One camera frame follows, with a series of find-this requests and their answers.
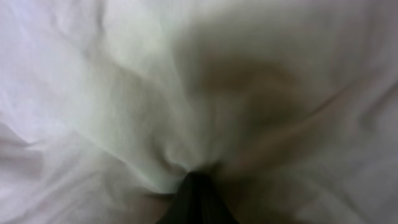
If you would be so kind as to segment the beige khaki shorts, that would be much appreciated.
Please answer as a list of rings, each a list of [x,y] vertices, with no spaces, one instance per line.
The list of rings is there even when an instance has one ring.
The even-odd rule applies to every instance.
[[[396,1],[2,1],[1,222],[397,222]]]

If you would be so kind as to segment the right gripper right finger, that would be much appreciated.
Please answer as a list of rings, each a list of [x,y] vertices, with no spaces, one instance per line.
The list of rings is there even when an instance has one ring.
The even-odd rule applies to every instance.
[[[203,224],[238,224],[232,213],[218,194],[213,181],[198,174],[199,201]]]

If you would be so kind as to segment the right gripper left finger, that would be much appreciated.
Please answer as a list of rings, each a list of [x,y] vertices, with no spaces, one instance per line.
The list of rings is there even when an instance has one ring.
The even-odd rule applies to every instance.
[[[195,174],[189,173],[181,183],[172,204],[157,224],[197,224],[198,184]]]

